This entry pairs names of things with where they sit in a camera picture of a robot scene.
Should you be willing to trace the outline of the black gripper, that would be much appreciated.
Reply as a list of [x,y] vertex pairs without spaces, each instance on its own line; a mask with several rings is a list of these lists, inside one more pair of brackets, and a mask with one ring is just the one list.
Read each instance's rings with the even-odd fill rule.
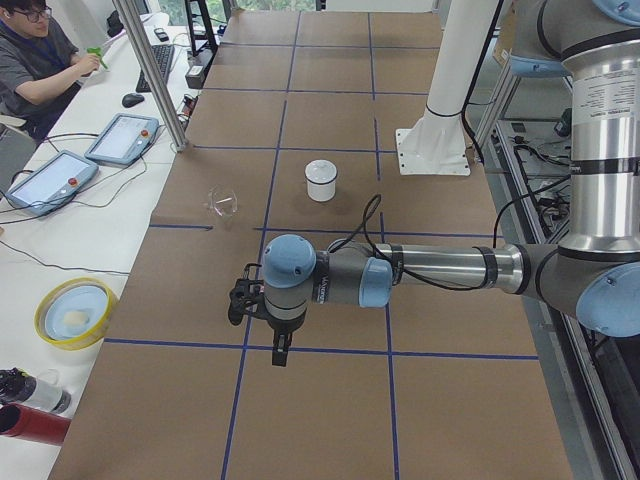
[[288,351],[292,343],[293,333],[302,326],[302,316],[299,315],[292,319],[281,319],[274,315],[269,315],[267,323],[274,332],[272,365],[285,366],[287,364]]

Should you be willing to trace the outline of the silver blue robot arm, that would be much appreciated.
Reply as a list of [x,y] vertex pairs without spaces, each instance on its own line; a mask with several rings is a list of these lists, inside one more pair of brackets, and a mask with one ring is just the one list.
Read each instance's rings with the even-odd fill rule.
[[448,290],[525,295],[609,337],[639,332],[639,5],[525,1],[514,52],[559,60],[572,77],[568,233],[555,245],[501,248],[342,241],[317,251],[274,238],[263,255],[256,314],[273,329],[272,362],[287,361],[309,302],[382,307],[418,281]]

